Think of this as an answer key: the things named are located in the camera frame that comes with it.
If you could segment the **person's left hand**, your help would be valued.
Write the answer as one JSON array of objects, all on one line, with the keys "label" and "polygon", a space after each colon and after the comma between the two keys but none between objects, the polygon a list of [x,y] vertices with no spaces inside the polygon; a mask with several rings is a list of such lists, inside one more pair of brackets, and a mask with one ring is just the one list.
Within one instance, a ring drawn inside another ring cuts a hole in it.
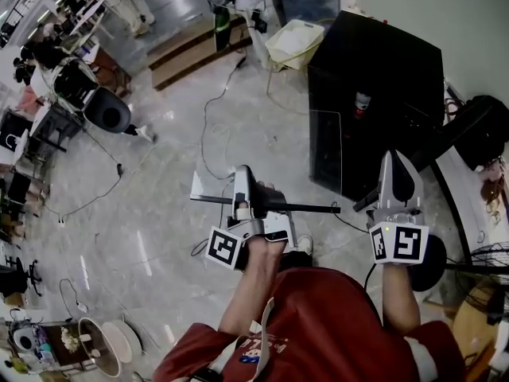
[{"label": "person's left hand", "polygon": [[274,185],[271,183],[264,183],[263,181],[257,182],[257,190],[265,197],[265,198],[281,198],[284,197],[284,194],[274,188]]}]

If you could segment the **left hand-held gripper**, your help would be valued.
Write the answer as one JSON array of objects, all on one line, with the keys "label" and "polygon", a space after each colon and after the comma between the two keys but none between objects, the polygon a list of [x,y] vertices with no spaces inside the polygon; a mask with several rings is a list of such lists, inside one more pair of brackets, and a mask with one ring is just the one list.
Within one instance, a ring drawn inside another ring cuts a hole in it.
[{"label": "left hand-held gripper", "polygon": [[263,218],[252,218],[251,168],[238,166],[234,175],[232,217],[247,218],[226,229],[212,227],[204,256],[229,270],[244,270],[249,259],[247,242],[261,237],[268,243],[286,243],[295,246],[293,219],[286,211],[286,197],[265,198],[257,187],[254,191],[254,213],[266,214]]}]

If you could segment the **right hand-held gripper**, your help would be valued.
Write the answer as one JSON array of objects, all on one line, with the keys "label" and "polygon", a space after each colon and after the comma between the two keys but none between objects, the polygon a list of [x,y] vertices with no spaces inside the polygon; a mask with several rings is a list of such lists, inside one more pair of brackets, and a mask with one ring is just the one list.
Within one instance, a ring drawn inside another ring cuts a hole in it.
[{"label": "right hand-held gripper", "polygon": [[[407,210],[388,210],[404,204]],[[367,211],[367,229],[377,264],[423,262],[429,227],[422,206],[422,180],[413,163],[388,150],[379,175],[379,207]]]}]

